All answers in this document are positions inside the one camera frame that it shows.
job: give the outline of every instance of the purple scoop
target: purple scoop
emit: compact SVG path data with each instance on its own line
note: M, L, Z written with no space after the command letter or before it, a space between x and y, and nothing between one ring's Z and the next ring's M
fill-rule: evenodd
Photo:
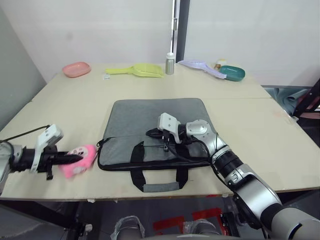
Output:
M219 78L219 79L225 79L227 77L226 74L222 74L222 73L218 72L217 70L214 70L213 68L209 67L204 61L182 60L182 61L179 61L178 64L185 65L185 66L187 66L189 68L193 68L193 69L201 69L205 73L208 73L208 74L210 74L216 78Z

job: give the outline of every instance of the small white object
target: small white object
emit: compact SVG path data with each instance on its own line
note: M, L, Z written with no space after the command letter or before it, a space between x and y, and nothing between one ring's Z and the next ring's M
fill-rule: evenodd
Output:
M55 124L52 124L48 129L46 129L41 135L38 136L36 140L36 145L34 148L34 158L32 166L30 169L31 173L36 173L40 162L41 154L46 146L55 145L64 136L60 128Z
M220 64L221 66L227 65L227 60L221 58L218 61L216 61L216 64Z
M84 232L87 234L87 233L90 233L92 231L93 227L92 227L92 224L86 224L84 226Z
M178 125L180 122L170 114L164 112L158 118L158 129L163 131L169 131L173 136L177 144L180 144L182 141L179 139L178 135Z
M296 116L292 116L291 118L292 118L292 120L294 120L295 122L298 122L298 120L299 120L299 118L296 117Z
M175 55L174 55L173 52L168 52L168 53L166 54L166 58L167 58L167 59L175 59Z
M110 75L108 73L105 73L103 75L103 80L108 80L108 79L110 79Z

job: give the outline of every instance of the white table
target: white table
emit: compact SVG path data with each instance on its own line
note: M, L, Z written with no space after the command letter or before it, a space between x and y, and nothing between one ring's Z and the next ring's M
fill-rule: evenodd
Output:
M74 79L58 74L0 132L0 139L55 123L64 132L58 150L68 151L101 140L117 100L200 98L219 135L273 189L320 186L318 146L252 78L230 82L178 65L175 74L165 78L117 75L103 80L105 67L93 65L89 74ZM11 142L32 148L38 134ZM183 189L156 193L138 190L129 172L103 171L96 162L72 179L64 178L57 167L53 175L46 181L44 173L12 173L1 199L82 201L230 193L210 167L190 169ZM149 184L169 183L176 177L174 170L149 170L144 175Z

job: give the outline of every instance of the silver bottle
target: silver bottle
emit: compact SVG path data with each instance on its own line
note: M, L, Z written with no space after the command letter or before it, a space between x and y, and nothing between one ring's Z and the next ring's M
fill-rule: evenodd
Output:
M172 75L175 72L175 55L172 52L166 54L165 74Z

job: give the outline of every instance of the cable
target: cable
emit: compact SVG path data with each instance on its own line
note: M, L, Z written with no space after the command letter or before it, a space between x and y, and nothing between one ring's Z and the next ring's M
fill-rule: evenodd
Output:
M10 142L8 142L6 140L0 140L0 144L7 144L10 147L10 151L11 152L10 152L9 163L10 163L10 165L12 165L12 162L15 159L15 148L14 148L14 146Z
M217 152L218 136L219 136L219 133L217 132L217 133L216 133L216 135L215 135L215 146L214 146L214 150L215 150L215 152Z
M206 152L207 152L207 154L208 154L208 158L210 158L210 152L209 152L207 146L205 145L205 143L204 143L203 141L201 141L201 140L195 141L195 142L199 142L199 143L201 143L201 144L203 144L203 145L205 146ZM190 158L186 158L186 157L184 157L184 156L181 156L181 155L179 155L178 153L176 153L175 151L173 151L173 149L167 145L167 142L164 142L164 144L165 144L165 146L168 148L168 150L169 150L174 156L176 156L177 159L180 159L180 160L182 160L182 161L186 161L186 162L188 162L188 163L199 163L199 162L200 162L199 160L192 160L192 159L190 159Z
M216 175L216 177L223 183L223 185L225 185L228 189L230 189L227 184L225 183L225 181L219 176L219 173L217 171L217 169L215 168L215 166L211 165L212 170L214 172L214 174Z
M21 133L21 134L19 134L19 135L9 137L9 138L7 138L7 139L5 139L5 140L3 140L3 141L9 141L9 140L12 140L12 139L16 139L16 138L19 138L19 137L21 137L21 136L24 136L24 135L33 133L33 132L35 132L35 131L38 131L38 130L40 130L40 129L47 129L47 128L49 128L49 127L50 127L50 125L41 126L41 127L36 128L36 129L33 129L33 130L30 130L30 131L26 131L26 132L24 132L24 133Z
M266 233L266 230L264 229L264 227L261 227L261 231L262 231L264 239L268 239L267 233Z
M200 143L200 144L202 144L202 145L204 146L205 151L206 151L206 154L207 154L207 156L208 156L208 162L210 162L210 160L211 160L211 158L210 158L210 151L209 151L207 145L206 145L203 141L201 141L201 140L199 140L199 139L197 139L197 138L195 138L195 137L193 137L192 142L193 142L193 143Z

